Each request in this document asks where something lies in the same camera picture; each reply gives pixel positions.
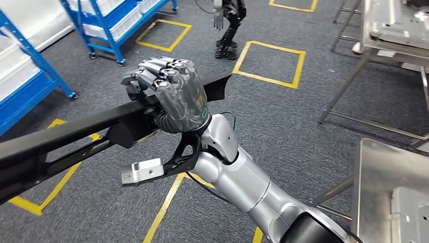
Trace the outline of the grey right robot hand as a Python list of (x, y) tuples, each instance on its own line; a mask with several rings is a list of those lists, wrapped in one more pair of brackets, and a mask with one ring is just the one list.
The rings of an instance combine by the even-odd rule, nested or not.
[(190, 60), (170, 57), (143, 60), (138, 69), (122, 79), (131, 100), (151, 89), (162, 106), (155, 116), (157, 126), (168, 133), (200, 129), (208, 120), (207, 96)]

